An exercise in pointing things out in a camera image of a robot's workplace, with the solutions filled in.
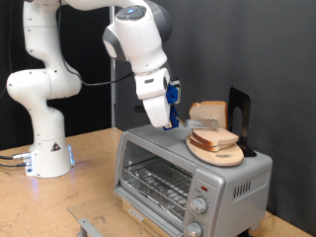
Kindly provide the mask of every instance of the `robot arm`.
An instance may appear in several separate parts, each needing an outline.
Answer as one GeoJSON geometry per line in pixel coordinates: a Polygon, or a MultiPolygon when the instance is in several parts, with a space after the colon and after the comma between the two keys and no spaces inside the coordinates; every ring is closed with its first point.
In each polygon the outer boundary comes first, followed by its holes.
{"type": "Polygon", "coordinates": [[[172,21],[158,5],[150,1],[143,5],[120,10],[106,28],[104,42],[110,57],[130,62],[138,99],[143,101],[151,123],[155,127],[171,126],[166,98],[171,72],[166,67],[162,41],[169,38],[172,21]]]}
{"type": "Polygon", "coordinates": [[[63,114],[48,107],[46,102],[77,95],[81,90],[80,79],[68,72],[59,51],[58,8],[56,0],[24,4],[26,50],[43,61],[45,68],[15,72],[7,81],[10,96],[22,104],[32,118],[34,144],[26,161],[28,176],[58,177],[66,174],[73,164],[65,142],[63,114]]]}

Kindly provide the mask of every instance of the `black cable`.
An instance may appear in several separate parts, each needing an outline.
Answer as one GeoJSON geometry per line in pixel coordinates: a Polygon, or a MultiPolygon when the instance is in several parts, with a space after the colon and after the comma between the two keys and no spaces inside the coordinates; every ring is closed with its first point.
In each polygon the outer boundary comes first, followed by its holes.
{"type": "Polygon", "coordinates": [[[26,167],[27,164],[26,163],[20,163],[18,165],[14,165],[14,166],[8,166],[8,165],[0,164],[0,166],[2,166],[2,167],[9,167],[9,168],[16,168],[16,167],[26,167]]]}
{"type": "Polygon", "coordinates": [[[3,91],[2,91],[2,93],[0,95],[0,98],[3,96],[3,94],[6,92],[6,90],[7,90],[7,86],[4,87],[4,89],[3,89],[3,91]]]}
{"type": "Polygon", "coordinates": [[[13,157],[10,156],[0,156],[1,160],[13,160],[13,157]]]}
{"type": "Polygon", "coordinates": [[[71,74],[74,74],[76,75],[77,77],[79,77],[80,81],[82,82],[82,84],[84,84],[85,86],[88,86],[88,87],[97,87],[97,86],[106,86],[106,85],[110,85],[110,84],[113,84],[113,83],[116,83],[116,82],[119,82],[119,81],[122,81],[124,79],[126,79],[127,77],[131,76],[133,74],[133,72],[129,73],[128,75],[122,77],[122,78],[119,78],[118,80],[115,80],[115,81],[111,81],[111,82],[103,82],[103,83],[96,83],[96,84],[88,84],[86,82],[83,81],[81,75],[79,73],[75,73],[71,70],[69,70],[68,66],[67,66],[67,63],[66,63],[66,60],[65,58],[63,57],[63,54],[62,54],[62,49],[61,49],[61,42],[60,42],[60,22],[61,22],[61,8],[62,8],[62,4],[61,4],[61,0],[59,0],[59,20],[58,20],[58,37],[59,37],[59,40],[58,40],[58,43],[59,43],[59,51],[60,51],[60,54],[61,54],[61,58],[62,58],[62,61],[63,61],[63,64],[65,66],[65,68],[67,69],[68,72],[70,72],[71,74]]]}

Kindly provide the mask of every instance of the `blue object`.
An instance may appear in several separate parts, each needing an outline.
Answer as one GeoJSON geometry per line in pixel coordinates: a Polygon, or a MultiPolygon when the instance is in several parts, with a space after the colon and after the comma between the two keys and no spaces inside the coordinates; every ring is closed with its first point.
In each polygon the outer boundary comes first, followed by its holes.
{"type": "Polygon", "coordinates": [[[165,127],[164,126],[164,130],[171,130],[173,128],[179,127],[179,121],[177,120],[177,117],[179,116],[176,107],[175,106],[171,106],[170,107],[170,122],[171,122],[171,127],[165,127]]]}
{"type": "Polygon", "coordinates": [[[178,101],[179,92],[178,89],[172,85],[169,85],[167,88],[167,101],[168,104],[173,105],[178,101]]]}
{"type": "Polygon", "coordinates": [[[72,153],[71,145],[69,145],[69,154],[70,154],[71,166],[74,166],[76,161],[73,159],[73,153],[72,153]]]}
{"type": "Polygon", "coordinates": [[[126,15],[131,15],[134,12],[137,12],[137,11],[138,11],[137,7],[129,7],[129,8],[123,9],[123,13],[126,14],[126,15]]]}

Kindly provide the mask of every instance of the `blue led light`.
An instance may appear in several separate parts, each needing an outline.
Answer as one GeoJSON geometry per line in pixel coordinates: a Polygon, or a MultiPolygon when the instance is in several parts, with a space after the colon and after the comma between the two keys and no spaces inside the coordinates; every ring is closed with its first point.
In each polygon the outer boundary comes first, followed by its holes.
{"type": "Polygon", "coordinates": [[[71,145],[69,145],[69,153],[70,153],[71,166],[74,166],[76,161],[73,159],[73,153],[72,153],[71,145]]]}

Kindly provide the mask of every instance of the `black wall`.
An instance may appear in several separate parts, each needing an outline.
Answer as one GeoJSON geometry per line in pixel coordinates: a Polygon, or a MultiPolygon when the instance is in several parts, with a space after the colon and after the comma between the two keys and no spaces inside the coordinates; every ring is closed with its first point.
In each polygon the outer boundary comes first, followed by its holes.
{"type": "MultiPolygon", "coordinates": [[[[10,75],[9,47],[12,70],[43,68],[41,61],[25,51],[23,34],[23,1],[0,1],[0,90],[10,75]],[[12,20],[12,37],[10,25],[12,20]]],[[[110,24],[109,8],[81,12],[64,7],[61,19],[61,45],[68,63],[88,83],[111,80],[111,62],[102,41],[104,29],[110,24]]],[[[48,105],[65,116],[66,135],[108,128],[111,126],[110,86],[83,87],[79,95],[48,101],[48,105]]],[[[7,94],[0,99],[0,150],[33,143],[29,113],[7,94]]]]}
{"type": "MultiPolygon", "coordinates": [[[[316,235],[316,1],[164,0],[174,20],[164,49],[183,85],[177,109],[250,95],[249,145],[274,160],[269,210],[316,235]]],[[[119,63],[117,77],[130,70],[119,63]]],[[[133,80],[117,86],[117,127],[149,124],[133,80]]]]}

